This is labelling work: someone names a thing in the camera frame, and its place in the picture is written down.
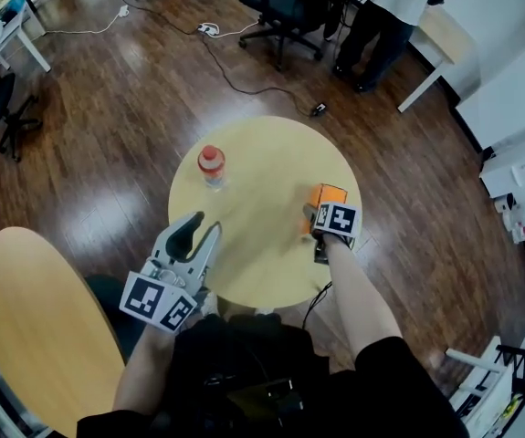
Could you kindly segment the orange tissue box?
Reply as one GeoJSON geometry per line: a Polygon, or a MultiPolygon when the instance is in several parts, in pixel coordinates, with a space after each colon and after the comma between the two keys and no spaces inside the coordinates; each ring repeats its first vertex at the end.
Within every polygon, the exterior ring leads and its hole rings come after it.
{"type": "Polygon", "coordinates": [[[310,203],[318,209],[313,229],[315,224],[319,224],[322,230],[327,229],[330,224],[333,204],[346,204],[347,196],[348,192],[340,187],[327,183],[315,185],[311,189],[307,200],[307,203],[310,203]]]}

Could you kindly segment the black chest-mounted device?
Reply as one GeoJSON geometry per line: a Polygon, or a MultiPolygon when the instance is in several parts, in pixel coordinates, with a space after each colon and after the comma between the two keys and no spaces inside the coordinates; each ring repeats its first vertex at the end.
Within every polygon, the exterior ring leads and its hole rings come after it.
{"type": "Polygon", "coordinates": [[[303,400],[291,378],[231,391],[226,397],[253,422],[283,424],[304,411],[303,400]]]}

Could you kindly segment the person's left white shoe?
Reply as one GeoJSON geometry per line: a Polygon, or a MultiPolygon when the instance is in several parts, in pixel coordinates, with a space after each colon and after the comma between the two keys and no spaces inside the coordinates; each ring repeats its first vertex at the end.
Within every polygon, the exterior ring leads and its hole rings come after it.
{"type": "Polygon", "coordinates": [[[214,315],[214,316],[219,315],[218,298],[215,293],[213,292],[207,293],[203,301],[203,304],[201,306],[201,313],[204,318],[210,315],[214,315]]]}

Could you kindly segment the white wooden rack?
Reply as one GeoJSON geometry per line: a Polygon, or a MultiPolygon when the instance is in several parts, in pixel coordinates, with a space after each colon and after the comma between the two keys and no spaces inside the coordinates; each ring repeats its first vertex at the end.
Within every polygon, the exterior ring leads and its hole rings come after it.
{"type": "Polygon", "coordinates": [[[513,367],[499,356],[500,342],[500,336],[494,336],[480,357],[456,349],[445,352],[472,368],[449,399],[469,438],[484,438],[511,401],[513,367]]]}

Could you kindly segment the white office desk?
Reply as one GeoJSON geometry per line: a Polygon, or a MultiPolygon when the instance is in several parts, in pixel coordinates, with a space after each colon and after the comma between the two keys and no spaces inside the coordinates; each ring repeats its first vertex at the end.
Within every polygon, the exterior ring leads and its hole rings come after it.
{"type": "Polygon", "coordinates": [[[51,66],[47,63],[46,59],[35,47],[29,35],[26,33],[25,26],[28,20],[32,20],[35,23],[36,29],[41,36],[46,33],[46,30],[27,3],[23,4],[20,11],[7,24],[4,25],[0,19],[0,67],[5,71],[10,69],[10,64],[8,63],[7,58],[3,55],[3,51],[8,44],[14,39],[17,39],[39,66],[42,67],[45,72],[49,72],[51,66]]]}

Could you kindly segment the person's black clothing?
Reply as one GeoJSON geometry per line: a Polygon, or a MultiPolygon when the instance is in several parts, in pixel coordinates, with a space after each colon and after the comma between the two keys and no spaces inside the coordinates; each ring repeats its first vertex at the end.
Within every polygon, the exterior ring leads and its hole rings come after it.
{"type": "Polygon", "coordinates": [[[77,425],[77,438],[468,437],[403,339],[377,341],[334,373],[310,334],[276,314],[201,319],[175,338],[156,414],[111,411],[77,425]],[[285,378],[304,411],[283,424],[250,421],[226,397],[285,378]]]}

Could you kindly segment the wooden top white desk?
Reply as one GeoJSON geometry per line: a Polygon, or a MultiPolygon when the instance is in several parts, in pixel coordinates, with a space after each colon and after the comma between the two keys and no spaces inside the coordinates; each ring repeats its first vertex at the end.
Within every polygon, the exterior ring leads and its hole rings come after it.
{"type": "Polygon", "coordinates": [[[397,107],[405,112],[445,72],[468,56],[474,48],[471,35],[444,9],[429,7],[422,14],[418,30],[440,54],[441,61],[430,75],[397,107]]]}

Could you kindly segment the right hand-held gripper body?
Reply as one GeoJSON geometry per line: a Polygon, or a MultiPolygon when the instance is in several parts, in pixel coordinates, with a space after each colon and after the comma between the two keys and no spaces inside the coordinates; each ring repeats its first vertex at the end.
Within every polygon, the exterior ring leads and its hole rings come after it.
{"type": "Polygon", "coordinates": [[[328,257],[326,253],[326,244],[324,242],[325,235],[332,235],[352,249],[354,241],[359,236],[359,218],[360,211],[358,208],[348,204],[333,204],[333,211],[330,219],[330,224],[327,229],[322,230],[319,224],[310,234],[315,240],[314,262],[327,263],[328,257]]]}

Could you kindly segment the white cardboard box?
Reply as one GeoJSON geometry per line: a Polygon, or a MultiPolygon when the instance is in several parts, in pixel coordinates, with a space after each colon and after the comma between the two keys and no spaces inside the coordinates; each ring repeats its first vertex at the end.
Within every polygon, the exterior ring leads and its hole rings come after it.
{"type": "Polygon", "coordinates": [[[491,198],[525,191],[525,141],[495,152],[484,161],[479,178],[491,198]]]}

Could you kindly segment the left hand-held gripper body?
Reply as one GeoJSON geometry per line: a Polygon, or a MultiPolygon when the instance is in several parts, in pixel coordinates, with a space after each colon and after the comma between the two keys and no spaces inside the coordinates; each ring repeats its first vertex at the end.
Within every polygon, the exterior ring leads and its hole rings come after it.
{"type": "Polygon", "coordinates": [[[193,274],[182,276],[157,258],[149,257],[140,272],[128,274],[120,310],[173,334],[203,305],[207,292],[193,274]]]}

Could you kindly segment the large round wooden table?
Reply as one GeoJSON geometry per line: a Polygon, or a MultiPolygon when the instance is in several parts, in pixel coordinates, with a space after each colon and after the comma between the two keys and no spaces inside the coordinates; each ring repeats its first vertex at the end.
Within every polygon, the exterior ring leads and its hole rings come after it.
{"type": "Polygon", "coordinates": [[[75,438],[77,423],[111,409],[124,369],[113,329],[88,285],[45,238],[0,231],[0,373],[45,425],[75,438]]]}

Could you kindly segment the small round wooden table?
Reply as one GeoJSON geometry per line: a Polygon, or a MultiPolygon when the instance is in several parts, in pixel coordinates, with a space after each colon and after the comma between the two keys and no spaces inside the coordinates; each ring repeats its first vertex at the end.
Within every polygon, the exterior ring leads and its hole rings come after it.
{"type": "Polygon", "coordinates": [[[205,279],[219,297],[250,308],[294,306],[331,280],[304,233],[303,206],[319,183],[346,190],[348,204],[361,207],[352,168],[327,138],[295,120],[245,119],[210,131],[186,153],[173,177],[168,217],[204,212],[196,239],[213,223],[222,225],[205,279]],[[197,165],[205,145],[226,157],[220,188],[209,186],[197,165]]]}

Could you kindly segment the red label plastic bottle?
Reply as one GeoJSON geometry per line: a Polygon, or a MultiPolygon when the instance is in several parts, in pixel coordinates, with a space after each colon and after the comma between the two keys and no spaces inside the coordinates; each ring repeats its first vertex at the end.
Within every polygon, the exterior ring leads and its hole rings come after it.
{"type": "Polygon", "coordinates": [[[214,145],[205,145],[197,158],[197,165],[205,182],[213,188],[223,185],[225,164],[224,153],[214,145]]]}

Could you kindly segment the person's left forearm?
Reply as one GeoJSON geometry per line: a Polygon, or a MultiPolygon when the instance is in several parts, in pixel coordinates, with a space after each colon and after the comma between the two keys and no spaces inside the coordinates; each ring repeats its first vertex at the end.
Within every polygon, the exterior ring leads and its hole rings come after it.
{"type": "Polygon", "coordinates": [[[173,358],[175,335],[147,325],[121,375],[112,409],[156,414],[173,358]]]}

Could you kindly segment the cluster of small white packets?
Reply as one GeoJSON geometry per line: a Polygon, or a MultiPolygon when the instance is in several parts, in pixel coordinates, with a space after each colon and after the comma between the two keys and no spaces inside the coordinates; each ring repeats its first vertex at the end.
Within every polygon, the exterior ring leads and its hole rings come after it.
{"type": "Polygon", "coordinates": [[[513,243],[525,243],[525,202],[518,202],[509,193],[495,198],[493,203],[513,243]]]}

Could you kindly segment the person's right forearm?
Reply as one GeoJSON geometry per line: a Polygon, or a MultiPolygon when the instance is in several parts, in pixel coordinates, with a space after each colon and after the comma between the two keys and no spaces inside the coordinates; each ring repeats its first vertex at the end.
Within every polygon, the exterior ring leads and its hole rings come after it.
{"type": "Polygon", "coordinates": [[[373,343],[402,337],[383,296],[363,272],[353,251],[335,235],[323,236],[341,322],[355,359],[373,343]]]}

